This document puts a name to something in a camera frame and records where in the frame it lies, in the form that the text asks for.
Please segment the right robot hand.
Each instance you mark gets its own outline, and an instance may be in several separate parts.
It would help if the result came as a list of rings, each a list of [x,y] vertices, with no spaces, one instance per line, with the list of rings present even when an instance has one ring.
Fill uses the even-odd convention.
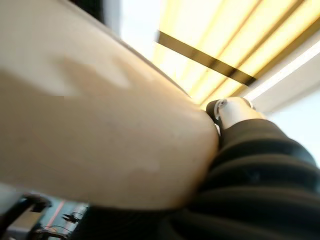
[[[72,240],[317,240],[320,171],[311,154],[240,97],[210,102],[219,150],[178,210],[89,207]]]

